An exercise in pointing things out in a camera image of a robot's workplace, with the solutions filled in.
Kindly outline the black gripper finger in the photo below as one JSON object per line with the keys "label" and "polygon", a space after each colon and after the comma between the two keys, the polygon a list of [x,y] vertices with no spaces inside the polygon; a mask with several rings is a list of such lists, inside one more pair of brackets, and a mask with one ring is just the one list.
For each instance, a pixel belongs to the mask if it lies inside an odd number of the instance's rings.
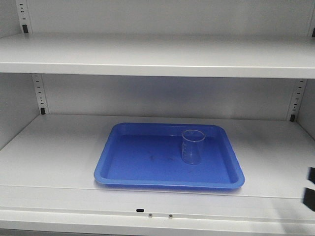
{"label": "black gripper finger", "polygon": [[[312,183],[315,183],[315,168],[314,167],[309,167],[307,180],[309,180]],[[310,188],[304,189],[302,203],[311,211],[315,211],[315,190],[314,189],[310,189]]]}

